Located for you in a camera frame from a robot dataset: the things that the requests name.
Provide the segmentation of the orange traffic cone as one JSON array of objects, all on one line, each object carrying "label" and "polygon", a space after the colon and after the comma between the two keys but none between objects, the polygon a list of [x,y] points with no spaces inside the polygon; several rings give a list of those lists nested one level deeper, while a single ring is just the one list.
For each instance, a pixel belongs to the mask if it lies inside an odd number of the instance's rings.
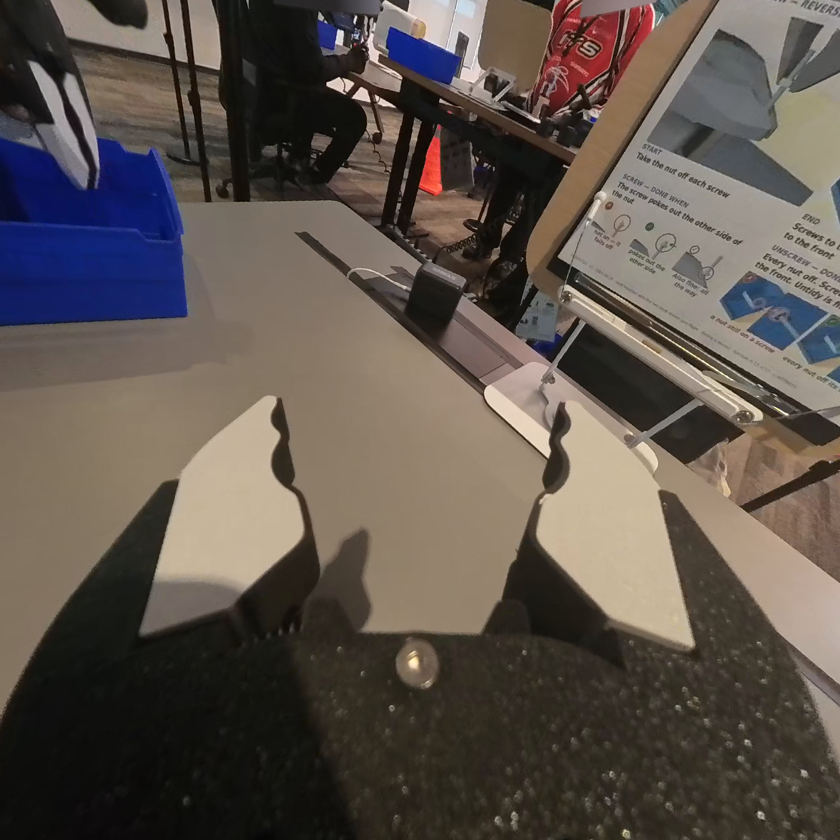
[{"label": "orange traffic cone", "polygon": [[418,189],[430,196],[439,196],[443,188],[440,127],[437,127],[425,153]]}]

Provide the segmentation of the blue storage bin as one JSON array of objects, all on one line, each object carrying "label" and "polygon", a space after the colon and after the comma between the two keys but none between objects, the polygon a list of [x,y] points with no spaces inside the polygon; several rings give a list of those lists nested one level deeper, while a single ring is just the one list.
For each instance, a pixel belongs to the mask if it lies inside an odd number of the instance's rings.
[{"label": "blue storage bin", "polygon": [[442,85],[450,85],[460,67],[456,53],[399,28],[389,29],[385,47],[389,60]]}]

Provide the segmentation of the cluster of black gadgets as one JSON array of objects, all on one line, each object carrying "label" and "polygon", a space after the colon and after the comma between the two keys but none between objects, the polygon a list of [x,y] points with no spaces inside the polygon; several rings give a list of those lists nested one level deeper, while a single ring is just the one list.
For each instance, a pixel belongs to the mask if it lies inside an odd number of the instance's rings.
[{"label": "cluster of black gadgets", "polygon": [[554,138],[554,142],[571,149],[580,149],[598,120],[601,107],[593,102],[583,84],[579,84],[566,112],[543,119],[538,135]]}]

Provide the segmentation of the blue white patterned bag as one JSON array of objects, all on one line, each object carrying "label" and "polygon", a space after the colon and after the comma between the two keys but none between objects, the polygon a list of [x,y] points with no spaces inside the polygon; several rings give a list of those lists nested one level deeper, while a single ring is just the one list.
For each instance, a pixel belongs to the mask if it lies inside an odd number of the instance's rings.
[{"label": "blue white patterned bag", "polygon": [[515,334],[523,341],[553,342],[558,320],[559,303],[556,297],[536,291],[518,322]]}]

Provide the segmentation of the black vertical pole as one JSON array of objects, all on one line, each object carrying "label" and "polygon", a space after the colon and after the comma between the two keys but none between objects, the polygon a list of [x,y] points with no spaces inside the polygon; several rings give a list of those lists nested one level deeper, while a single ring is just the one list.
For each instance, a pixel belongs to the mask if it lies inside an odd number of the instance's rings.
[{"label": "black vertical pole", "polygon": [[249,51],[246,2],[218,1],[220,70],[224,87],[227,145],[233,200],[250,202],[248,102],[245,58]]}]

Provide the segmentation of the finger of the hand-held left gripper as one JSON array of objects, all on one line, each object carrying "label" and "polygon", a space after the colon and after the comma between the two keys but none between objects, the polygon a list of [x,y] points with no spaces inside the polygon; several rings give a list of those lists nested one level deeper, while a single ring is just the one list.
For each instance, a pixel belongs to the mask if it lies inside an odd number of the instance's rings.
[{"label": "finger of the hand-held left gripper", "polygon": [[91,116],[90,102],[83,82],[77,73],[65,75],[65,94],[67,113],[73,114],[73,130],[80,144],[82,157],[88,166],[87,189],[98,187],[100,176],[100,157],[95,124]]},{"label": "finger of the hand-held left gripper", "polygon": [[60,70],[56,80],[34,60],[28,62],[28,68],[48,114],[45,118],[37,118],[35,123],[41,143],[73,184],[82,191],[88,191],[88,165],[74,132],[74,115],[67,113],[67,73]]}]

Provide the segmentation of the white printed floor sign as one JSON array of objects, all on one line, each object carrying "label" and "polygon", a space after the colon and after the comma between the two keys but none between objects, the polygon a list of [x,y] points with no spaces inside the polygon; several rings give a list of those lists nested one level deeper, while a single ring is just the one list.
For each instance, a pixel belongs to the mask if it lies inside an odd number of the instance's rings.
[{"label": "white printed floor sign", "polygon": [[471,142],[440,127],[440,182],[444,192],[469,191],[475,184]]}]

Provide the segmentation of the black cube device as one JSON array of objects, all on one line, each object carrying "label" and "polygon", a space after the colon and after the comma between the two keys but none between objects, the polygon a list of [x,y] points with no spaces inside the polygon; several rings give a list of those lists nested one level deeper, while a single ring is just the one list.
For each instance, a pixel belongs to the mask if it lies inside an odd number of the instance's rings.
[{"label": "black cube device", "polygon": [[449,323],[467,289],[467,279],[433,261],[417,270],[408,292],[406,313]]}]

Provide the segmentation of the blue plastic parts bin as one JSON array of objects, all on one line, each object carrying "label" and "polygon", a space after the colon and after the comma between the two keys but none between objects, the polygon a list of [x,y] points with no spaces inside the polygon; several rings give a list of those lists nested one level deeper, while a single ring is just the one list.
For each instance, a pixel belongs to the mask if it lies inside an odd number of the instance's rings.
[{"label": "blue plastic parts bin", "polygon": [[172,181],[158,150],[99,139],[100,183],[76,189],[44,151],[1,141],[1,324],[188,314]]}]

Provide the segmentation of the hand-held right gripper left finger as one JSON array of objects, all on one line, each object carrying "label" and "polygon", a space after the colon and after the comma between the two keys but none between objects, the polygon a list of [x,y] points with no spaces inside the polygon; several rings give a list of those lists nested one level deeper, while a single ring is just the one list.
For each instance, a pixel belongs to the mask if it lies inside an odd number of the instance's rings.
[{"label": "hand-held right gripper left finger", "polygon": [[216,618],[255,634],[286,630],[320,570],[285,408],[266,395],[212,436],[179,475],[140,636]]}]

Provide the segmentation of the black office chair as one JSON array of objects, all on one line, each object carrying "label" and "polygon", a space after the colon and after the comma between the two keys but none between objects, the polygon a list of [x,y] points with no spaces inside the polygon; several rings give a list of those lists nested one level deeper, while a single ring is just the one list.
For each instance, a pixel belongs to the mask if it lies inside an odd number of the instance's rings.
[{"label": "black office chair", "polygon": [[282,187],[291,174],[286,154],[296,142],[307,89],[266,74],[242,59],[248,180],[273,176]]}]

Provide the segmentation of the wooden office desk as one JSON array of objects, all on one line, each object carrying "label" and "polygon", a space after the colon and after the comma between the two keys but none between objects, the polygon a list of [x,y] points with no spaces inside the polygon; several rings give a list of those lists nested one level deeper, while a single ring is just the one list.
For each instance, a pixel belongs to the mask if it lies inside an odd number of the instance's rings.
[{"label": "wooden office desk", "polygon": [[576,150],[471,100],[456,88],[389,57],[381,58],[380,65],[401,78],[395,103],[402,113],[379,224],[384,234],[399,232],[407,238],[427,152],[438,128],[470,142],[479,154],[509,165],[537,188],[548,186],[563,167],[573,163]]}]

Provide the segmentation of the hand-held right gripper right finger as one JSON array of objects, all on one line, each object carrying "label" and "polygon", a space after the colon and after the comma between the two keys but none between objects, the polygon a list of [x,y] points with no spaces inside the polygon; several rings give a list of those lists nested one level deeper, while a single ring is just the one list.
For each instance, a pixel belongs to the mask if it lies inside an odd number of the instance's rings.
[{"label": "hand-held right gripper right finger", "polygon": [[501,615],[590,652],[618,652],[621,636],[696,648],[658,484],[577,402],[555,415]]}]

